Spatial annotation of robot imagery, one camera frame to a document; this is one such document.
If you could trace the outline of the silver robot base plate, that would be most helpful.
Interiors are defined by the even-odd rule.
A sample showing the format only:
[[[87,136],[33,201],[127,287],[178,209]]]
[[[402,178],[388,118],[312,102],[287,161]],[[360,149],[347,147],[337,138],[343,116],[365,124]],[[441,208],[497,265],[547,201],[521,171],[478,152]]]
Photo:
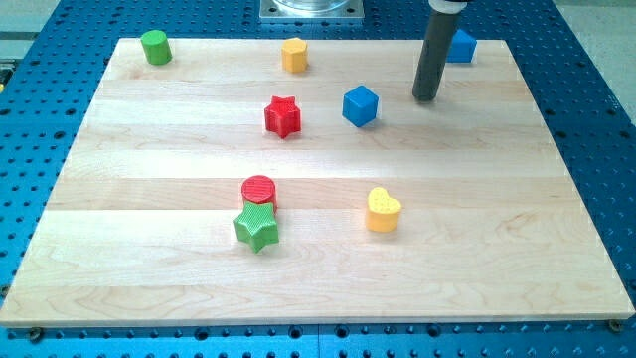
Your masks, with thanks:
[[[266,21],[362,20],[363,0],[259,0],[259,18]]]

